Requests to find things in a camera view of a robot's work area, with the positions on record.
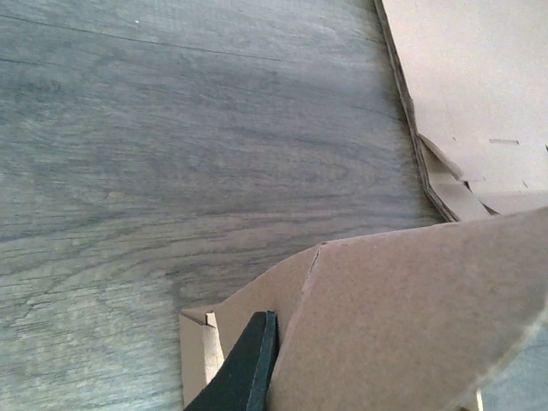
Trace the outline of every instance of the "torn cardboard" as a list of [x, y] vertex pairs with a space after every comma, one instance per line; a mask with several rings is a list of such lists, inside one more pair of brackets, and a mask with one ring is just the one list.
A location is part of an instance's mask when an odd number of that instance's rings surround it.
[[[548, 206], [548, 8], [375, 3], [434, 204], [449, 220]], [[444, 182], [428, 156], [444, 166]]]
[[188, 370], [211, 363], [190, 337], [209, 326], [200, 315], [215, 313], [227, 355], [253, 312], [273, 310], [270, 411], [455, 409], [544, 321], [546, 249], [548, 208], [313, 247], [217, 306], [182, 311], [183, 385], [203, 388], [206, 373]]

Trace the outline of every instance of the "gray wood-grain floor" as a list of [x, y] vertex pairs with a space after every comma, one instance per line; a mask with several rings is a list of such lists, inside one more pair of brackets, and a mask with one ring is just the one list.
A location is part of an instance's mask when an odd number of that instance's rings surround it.
[[180, 409], [178, 308], [441, 222], [371, 1], [0, 0], [0, 188], [9, 411]]

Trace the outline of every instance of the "cardboard edge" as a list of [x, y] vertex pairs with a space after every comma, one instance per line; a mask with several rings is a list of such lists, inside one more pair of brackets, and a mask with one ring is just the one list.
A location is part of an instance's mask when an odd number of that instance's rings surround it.
[[[293, 337], [293, 334], [295, 333], [295, 329], [298, 326], [299, 319], [301, 317], [301, 312], [304, 309], [305, 303], [310, 296], [310, 293], [312, 293], [313, 286], [316, 283], [316, 279], [318, 277], [318, 274], [316, 273], [316, 263], [319, 260], [319, 255], [322, 252], [322, 248], [325, 247], [325, 245], [329, 244], [329, 242], [323, 242], [317, 245], [318, 249], [314, 255], [314, 258], [310, 264], [310, 268], [308, 269], [307, 276], [305, 277], [304, 283], [302, 284], [301, 288], [301, 298], [299, 299], [297, 303], [297, 307], [295, 307], [295, 310], [293, 311], [293, 315], [289, 319], [288, 327], [286, 330], [286, 339], [288, 341], [291, 340]], [[282, 345], [280, 347], [277, 362], [274, 365], [274, 370], [272, 371], [272, 380], [275, 380], [277, 378], [277, 375], [280, 373], [280, 368], [283, 364], [283, 358], [285, 356], [287, 347]]]
[[425, 161], [428, 185], [443, 203], [443, 207], [455, 213], [461, 221], [473, 221], [489, 218], [491, 213], [480, 199], [463, 183], [459, 182], [438, 160], [428, 147], [422, 146], [421, 153]]
[[213, 307], [179, 312], [184, 407], [215, 377], [224, 362]]
[[461, 407], [461, 411], [483, 411], [483, 398], [480, 390], [476, 390], [474, 397]]
[[218, 304], [218, 328], [226, 354], [234, 347], [247, 319], [257, 311], [277, 313], [280, 343], [283, 344], [286, 324], [299, 305], [303, 284], [318, 249], [319, 245], [315, 245], [283, 259]]
[[447, 168], [447, 171], [453, 177], [455, 177], [457, 181], [461, 181], [462, 178], [465, 176], [464, 170], [461, 169], [461, 167], [459, 167], [459, 165], [455, 161], [451, 160], [441, 148], [436, 146], [436, 144], [432, 140], [426, 138], [423, 134], [420, 134], [418, 129], [416, 129], [416, 135], [420, 139], [420, 141], [434, 153], [438, 160], [444, 164], [444, 166]]
[[477, 194], [487, 208], [501, 215], [519, 211], [533, 211], [548, 206], [548, 192], [520, 192], [507, 194]]
[[543, 328], [547, 319], [548, 295], [545, 297], [544, 310], [542, 310], [537, 318], [527, 328], [524, 329], [523, 333], [521, 334], [521, 338], [514, 342], [512, 347], [508, 349], [500, 358], [500, 360], [491, 367], [491, 370], [489, 370], [489, 372], [474, 381], [473, 387], [475, 387], [478, 392], [478, 398], [481, 398], [481, 388], [486, 387], [487, 385], [492, 383], [496, 376], [500, 375], [500, 373], [508, 367], [508, 365], [517, 357], [517, 355], [523, 352], [523, 349]]

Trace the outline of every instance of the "black object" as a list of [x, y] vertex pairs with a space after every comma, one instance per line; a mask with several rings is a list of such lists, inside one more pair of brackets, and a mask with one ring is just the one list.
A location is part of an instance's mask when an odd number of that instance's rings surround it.
[[185, 411], [266, 411], [277, 353], [276, 314], [255, 313], [217, 375]]

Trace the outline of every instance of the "cardboard panel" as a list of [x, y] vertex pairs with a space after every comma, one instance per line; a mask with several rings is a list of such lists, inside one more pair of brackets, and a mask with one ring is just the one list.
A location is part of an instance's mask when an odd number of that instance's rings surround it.
[[206, 316], [204, 314], [200, 322], [196, 318], [180, 314], [179, 325], [181, 330], [182, 394], [185, 403], [188, 404], [207, 385], [203, 338]]
[[451, 410], [546, 316], [548, 208], [320, 248], [271, 411]]
[[205, 320], [207, 324], [202, 327], [202, 336], [204, 339], [205, 383], [209, 384], [213, 377], [217, 375], [217, 371], [224, 363], [226, 355], [223, 354], [221, 349], [215, 313], [206, 313]]
[[[480, 198], [518, 201], [501, 214], [548, 206], [548, 9], [540, 0], [376, 0], [414, 140]], [[419, 143], [415, 151], [422, 157]], [[420, 159], [423, 173], [425, 162]], [[432, 190], [458, 220], [447, 186]], [[441, 196], [449, 197], [445, 203]]]

